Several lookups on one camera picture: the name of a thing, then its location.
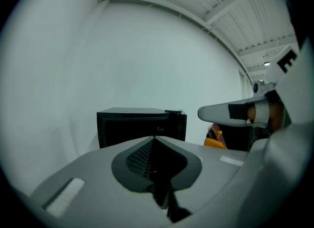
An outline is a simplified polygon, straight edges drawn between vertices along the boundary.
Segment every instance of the orange object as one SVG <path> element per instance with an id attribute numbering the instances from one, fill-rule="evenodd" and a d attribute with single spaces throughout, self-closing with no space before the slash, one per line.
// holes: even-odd
<path id="1" fill-rule="evenodd" d="M 211 126 L 211 131 L 212 131 L 212 133 L 215 134 L 217 139 L 218 139 L 218 136 L 222 135 L 222 131 L 215 130 L 212 126 Z M 206 138 L 204 146 L 227 150 L 227 148 L 223 145 L 222 142 L 219 142 L 219 141 L 212 139 L 212 138 Z"/>
<path id="2" fill-rule="evenodd" d="M 227 148 L 221 142 L 214 140 L 214 139 L 211 139 L 211 138 L 205 139 L 204 146 L 227 150 Z"/>

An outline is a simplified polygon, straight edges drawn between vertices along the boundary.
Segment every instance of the white sticker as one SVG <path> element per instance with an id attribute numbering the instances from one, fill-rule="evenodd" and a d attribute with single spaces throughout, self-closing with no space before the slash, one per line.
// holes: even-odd
<path id="1" fill-rule="evenodd" d="M 70 207 L 71 202 L 79 193 L 85 182 L 80 178 L 74 178 L 65 189 L 48 205 L 46 211 L 55 218 L 60 218 Z"/>
<path id="2" fill-rule="evenodd" d="M 236 166 L 240 166 L 240 167 L 244 164 L 244 161 L 233 159 L 233 158 L 230 158 L 230 157 L 226 157 L 224 155 L 220 158 L 220 161 L 223 161 L 225 163 L 230 163 L 230 164 L 233 164 L 233 165 L 236 165 Z"/>

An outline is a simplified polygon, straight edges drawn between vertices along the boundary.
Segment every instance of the ceiling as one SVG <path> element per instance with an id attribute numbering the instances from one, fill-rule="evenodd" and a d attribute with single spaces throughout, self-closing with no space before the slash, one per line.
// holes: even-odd
<path id="1" fill-rule="evenodd" d="M 251 81 L 263 79 L 264 62 L 287 45 L 296 51 L 295 33 L 285 0 L 141 0 L 186 16 L 219 39 Z"/>

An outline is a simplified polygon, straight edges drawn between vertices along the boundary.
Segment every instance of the ceiling beam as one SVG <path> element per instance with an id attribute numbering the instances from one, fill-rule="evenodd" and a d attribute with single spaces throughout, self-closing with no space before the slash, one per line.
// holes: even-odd
<path id="1" fill-rule="evenodd" d="M 218 20 L 221 16 L 227 13 L 236 4 L 239 4 L 242 0 L 223 0 L 217 5 L 211 12 L 205 16 L 205 22 L 210 25 L 214 21 Z"/>
<path id="2" fill-rule="evenodd" d="M 281 38 L 281 39 L 276 40 L 276 41 L 271 41 L 268 43 L 257 45 L 255 47 L 251 47 L 251 48 L 246 49 L 246 50 L 239 51 L 237 54 L 239 57 L 244 57 L 244 56 L 258 53 L 261 51 L 274 49 L 274 48 L 279 47 L 279 46 L 286 46 L 286 45 L 289 45 L 289 44 L 292 44 L 295 42 L 297 42 L 296 37 L 295 37 L 295 35 L 293 35 L 293 36 Z"/>
<path id="3" fill-rule="evenodd" d="M 265 75 L 252 76 L 252 80 L 263 80 Z"/>
<path id="4" fill-rule="evenodd" d="M 153 4 L 157 4 L 157 5 L 161 5 L 167 8 L 170 8 L 174 11 L 179 12 L 180 14 L 183 14 L 185 16 L 187 16 L 188 18 L 192 19 L 193 21 L 197 22 L 198 24 L 202 25 L 203 27 L 207 28 L 208 30 L 212 29 L 210 27 L 210 25 L 208 25 L 205 21 L 204 18 L 199 18 L 198 16 L 194 15 L 193 13 L 185 10 L 184 8 L 181 8 L 171 2 L 165 1 L 165 0 L 141 0 L 141 1 L 146 1 L 149 3 L 153 3 Z M 245 72 L 247 73 L 247 76 L 249 77 L 249 79 L 252 81 L 250 74 L 248 73 L 248 70 L 244 64 L 244 62 L 241 60 L 241 58 L 238 56 L 237 52 L 233 49 L 233 47 L 230 45 L 230 43 L 225 40 L 224 37 L 222 37 L 219 33 L 217 33 L 217 31 L 213 30 L 212 33 L 217 36 L 217 38 L 223 43 L 225 44 L 229 51 L 235 56 L 236 60 L 240 63 L 240 65 L 242 66 L 242 68 L 245 70 Z"/>
<path id="5" fill-rule="evenodd" d="M 255 71 L 262 71 L 262 70 L 265 70 L 267 69 L 268 67 L 267 66 L 257 66 L 257 67 L 253 67 L 253 68 L 248 68 L 248 72 L 255 72 Z"/>

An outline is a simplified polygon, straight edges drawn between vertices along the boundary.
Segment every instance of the yellow object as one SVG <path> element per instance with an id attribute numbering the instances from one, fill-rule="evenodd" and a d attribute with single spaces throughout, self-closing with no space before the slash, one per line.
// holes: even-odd
<path id="1" fill-rule="evenodd" d="M 204 146 L 209 146 L 209 147 L 213 147 L 213 148 L 219 148 L 219 149 L 227 150 L 227 148 L 221 142 L 214 140 L 214 139 L 211 139 L 211 138 L 205 139 Z"/>
<path id="2" fill-rule="evenodd" d="M 216 137 L 218 137 L 219 135 L 222 134 L 221 130 L 217 131 L 217 130 L 213 129 L 212 127 L 211 127 L 211 129 L 212 129 L 212 131 L 214 131 Z"/>

